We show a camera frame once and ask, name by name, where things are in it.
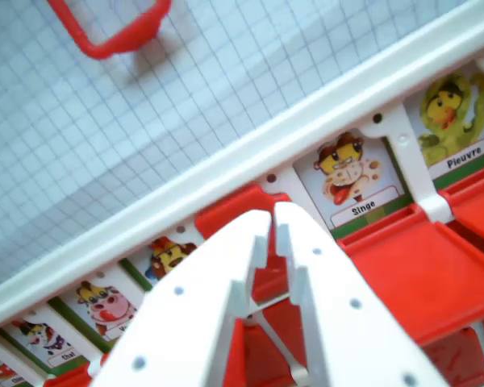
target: plastic rivet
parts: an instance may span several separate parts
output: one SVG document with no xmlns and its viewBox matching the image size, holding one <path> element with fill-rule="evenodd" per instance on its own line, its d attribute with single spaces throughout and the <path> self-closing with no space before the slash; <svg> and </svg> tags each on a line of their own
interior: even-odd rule
<svg viewBox="0 0 484 387">
<path fill-rule="evenodd" d="M 140 371 L 145 367 L 145 359 L 142 356 L 136 357 L 135 361 L 132 362 L 132 367 L 135 371 Z"/>
<path fill-rule="evenodd" d="M 360 309 L 362 307 L 362 303 L 359 300 L 357 300 L 356 298 L 352 298 L 349 301 L 349 305 L 351 305 L 351 307 L 353 309 Z"/>
<path fill-rule="evenodd" d="M 403 375 L 403 381 L 405 382 L 405 385 L 416 385 L 416 379 L 410 373 L 406 373 L 405 375 Z"/>
</svg>

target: name label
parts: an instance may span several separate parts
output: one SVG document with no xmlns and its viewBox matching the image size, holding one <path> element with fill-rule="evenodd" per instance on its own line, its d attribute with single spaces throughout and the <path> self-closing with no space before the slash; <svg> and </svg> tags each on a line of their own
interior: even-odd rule
<svg viewBox="0 0 484 387">
<path fill-rule="evenodd" d="M 113 339 L 116 339 L 117 337 L 120 337 L 120 335 L 127 329 L 127 327 L 129 326 L 129 322 L 131 320 L 127 320 L 127 321 L 122 321 L 119 325 L 117 325 L 116 327 L 112 327 L 111 329 L 108 329 L 106 331 L 106 337 L 109 339 L 109 340 L 113 340 Z"/>
<path fill-rule="evenodd" d="M 364 214 L 367 211 L 371 211 L 375 207 L 373 201 L 365 204 L 364 206 L 357 206 L 352 208 L 353 215 Z"/>
<path fill-rule="evenodd" d="M 366 198 L 362 202 L 354 203 L 351 206 L 343 209 L 332 215 L 331 221 L 334 227 L 342 226 L 343 224 L 354 220 L 363 214 L 366 214 L 376 208 L 383 206 L 384 204 L 390 202 L 399 197 L 398 190 L 395 186 L 390 185 L 378 191 L 370 197 Z"/>
<path fill-rule="evenodd" d="M 6 381 L 0 382 L 1 387 L 11 387 L 13 385 L 17 385 L 19 383 L 23 383 L 25 379 L 23 379 L 21 376 L 17 375 L 15 377 L 10 377 Z"/>
<path fill-rule="evenodd" d="M 477 141 L 475 144 L 454 153 L 450 157 L 434 164 L 428 169 L 432 179 L 436 179 L 456 168 L 461 167 L 464 164 L 469 163 L 471 160 L 478 158 L 484 154 L 484 138 Z"/>
<path fill-rule="evenodd" d="M 69 347 L 64 351 L 56 353 L 54 356 L 47 360 L 48 364 L 52 367 L 57 367 L 58 365 L 64 364 L 71 359 L 75 359 L 76 357 L 80 356 L 81 354 L 77 352 L 74 348 Z"/>
</svg>

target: white plastic frame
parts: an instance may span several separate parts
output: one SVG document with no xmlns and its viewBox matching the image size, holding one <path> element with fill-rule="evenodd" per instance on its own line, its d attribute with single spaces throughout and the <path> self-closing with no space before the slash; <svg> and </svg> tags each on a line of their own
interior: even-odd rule
<svg viewBox="0 0 484 387">
<path fill-rule="evenodd" d="M 479 54 L 484 0 L 470 0 L 1 284 L 0 325 Z"/>
</svg>

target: dog cartoon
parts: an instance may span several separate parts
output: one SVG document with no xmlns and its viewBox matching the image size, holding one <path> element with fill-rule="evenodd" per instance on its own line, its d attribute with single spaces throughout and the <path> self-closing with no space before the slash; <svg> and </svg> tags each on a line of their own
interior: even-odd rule
<svg viewBox="0 0 484 387">
<path fill-rule="evenodd" d="M 164 236 L 156 239 L 149 247 L 152 255 L 145 276 L 157 280 L 163 278 L 196 248 L 193 243 L 178 244 Z"/>
</svg>

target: octopus cartoon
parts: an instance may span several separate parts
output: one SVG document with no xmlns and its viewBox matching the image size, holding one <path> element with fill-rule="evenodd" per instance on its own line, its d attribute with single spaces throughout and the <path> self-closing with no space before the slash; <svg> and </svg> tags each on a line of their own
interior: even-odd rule
<svg viewBox="0 0 484 387">
<path fill-rule="evenodd" d="M 472 85 L 478 88 L 478 98 L 475 116 L 467 123 Z M 475 73 L 469 79 L 461 73 L 451 73 L 434 82 L 423 97 L 420 116 L 431 132 L 418 138 L 427 165 L 470 146 L 484 131 L 484 73 Z"/>
<path fill-rule="evenodd" d="M 323 193 L 340 206 L 349 199 L 364 200 L 363 194 L 380 179 L 380 161 L 363 159 L 364 140 L 351 133 L 341 135 L 335 144 L 322 146 L 314 163 L 326 175 Z"/>
</svg>

